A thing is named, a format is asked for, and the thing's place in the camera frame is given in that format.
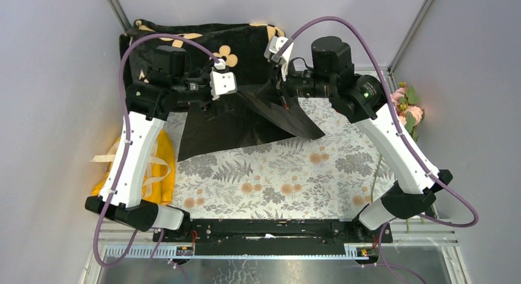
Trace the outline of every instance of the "floral tablecloth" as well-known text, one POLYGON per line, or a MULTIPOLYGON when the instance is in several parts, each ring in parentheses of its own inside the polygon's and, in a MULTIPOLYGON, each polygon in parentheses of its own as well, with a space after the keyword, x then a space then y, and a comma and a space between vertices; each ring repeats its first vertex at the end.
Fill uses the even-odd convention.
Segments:
MULTIPOLYGON (((376 75, 375 72, 360 72, 376 75)), ((365 134, 327 99, 299 99, 326 136, 195 156, 178 163, 172 205, 193 218, 351 219, 394 182, 365 134)), ((185 114, 165 123, 176 151, 185 114)))

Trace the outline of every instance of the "pink flower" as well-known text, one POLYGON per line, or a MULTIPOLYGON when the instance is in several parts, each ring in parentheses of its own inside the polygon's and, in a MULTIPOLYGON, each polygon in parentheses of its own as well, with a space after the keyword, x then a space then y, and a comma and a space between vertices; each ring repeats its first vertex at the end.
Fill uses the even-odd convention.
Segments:
POLYGON ((406 87, 402 87, 400 89, 397 89, 392 95, 391 95, 391 99, 393 100, 393 103, 394 104, 397 104, 399 103, 398 101, 400 100, 400 98, 403 98, 405 96, 405 93, 407 92, 407 88, 406 87))
POLYGON ((398 103, 398 101, 400 100, 400 98, 403 98, 405 95, 403 93, 399 93, 399 92, 395 92, 391 95, 391 99, 393 101, 393 103, 398 103))
POLYGON ((407 87, 402 87, 400 89, 397 89, 394 93, 401 93, 401 94, 405 95, 406 92, 407 92, 407 87))
POLYGON ((416 120, 416 123, 414 124, 414 126, 418 125, 421 121, 421 116, 423 115, 423 111, 419 107, 410 106, 406 109, 404 114, 407 115, 408 112, 410 112, 413 115, 414 119, 416 120))
POLYGON ((403 115, 398 115, 398 119, 400 119, 400 122, 402 122, 402 124, 405 126, 405 124, 407 123, 406 119, 405 119, 405 116, 403 115))

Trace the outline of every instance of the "table surface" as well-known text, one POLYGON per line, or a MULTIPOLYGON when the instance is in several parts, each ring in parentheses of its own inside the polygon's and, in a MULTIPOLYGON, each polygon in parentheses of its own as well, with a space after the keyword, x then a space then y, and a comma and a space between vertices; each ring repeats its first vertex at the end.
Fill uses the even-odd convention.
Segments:
MULTIPOLYGON (((359 72, 376 76, 376 72, 359 72)), ((214 152, 177 163, 172 205, 193 218, 351 219, 394 183, 385 160, 365 134, 327 99, 299 99, 324 131, 318 140, 291 138, 214 152)), ((164 129, 179 149, 186 114, 164 129)))
MULTIPOLYGON (((451 283, 443 252, 437 247, 383 247, 386 259, 420 274, 426 283, 451 283)), ((147 258, 128 258, 105 269, 100 283, 142 283, 147 258)), ((185 283, 183 274, 166 259, 153 259, 148 283, 185 283)), ((320 259, 191 259, 182 265, 189 283, 201 284, 315 284, 315 283, 402 283, 381 264, 362 268, 354 261, 320 259)), ((407 283, 420 283, 410 273, 398 272, 407 283)))

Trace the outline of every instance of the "yellow cloth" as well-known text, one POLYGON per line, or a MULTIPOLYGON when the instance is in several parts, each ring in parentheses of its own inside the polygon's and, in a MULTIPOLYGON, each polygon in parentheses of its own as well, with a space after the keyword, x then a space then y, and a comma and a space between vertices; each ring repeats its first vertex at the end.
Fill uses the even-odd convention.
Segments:
MULTIPOLYGON (((106 155, 95 156, 92 159, 93 162, 110 162, 108 172, 105 174, 104 179, 92 189, 92 195, 100 193, 101 188, 109 177, 118 143, 119 138, 106 155)), ((174 146, 166 131, 161 129, 152 149, 146 174, 143 178, 142 197, 144 200, 163 205, 172 202, 176 180, 175 163, 174 146)))

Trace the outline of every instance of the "white strap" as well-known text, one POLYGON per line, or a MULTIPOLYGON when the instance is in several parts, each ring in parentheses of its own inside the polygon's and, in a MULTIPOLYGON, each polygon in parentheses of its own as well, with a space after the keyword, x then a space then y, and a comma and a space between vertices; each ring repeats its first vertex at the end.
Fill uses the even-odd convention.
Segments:
MULTIPOLYGON (((107 152, 106 155, 96 155, 96 156, 94 156, 94 158, 92 158, 91 162, 98 162, 98 163, 113 162, 116 159, 116 150, 117 150, 118 145, 119 145, 119 142, 114 143, 114 145, 112 145, 112 147, 110 148, 110 150, 107 152)), ((158 183, 158 182, 162 181, 172 172, 172 168, 170 167, 170 165, 168 165, 168 163, 166 161, 164 161, 163 159, 156 157, 155 156, 156 153, 157 153, 157 142, 154 143, 154 146, 152 147, 151 156, 148 159, 148 164, 147 164, 147 168, 146 168, 146 180, 143 183, 143 186, 146 187, 145 195, 143 196, 143 198, 146 198, 146 197, 149 197, 150 195, 152 195, 152 184, 153 183, 158 183), (152 176, 152 165, 153 164, 166 166, 166 168, 167 168, 166 175, 152 176)))

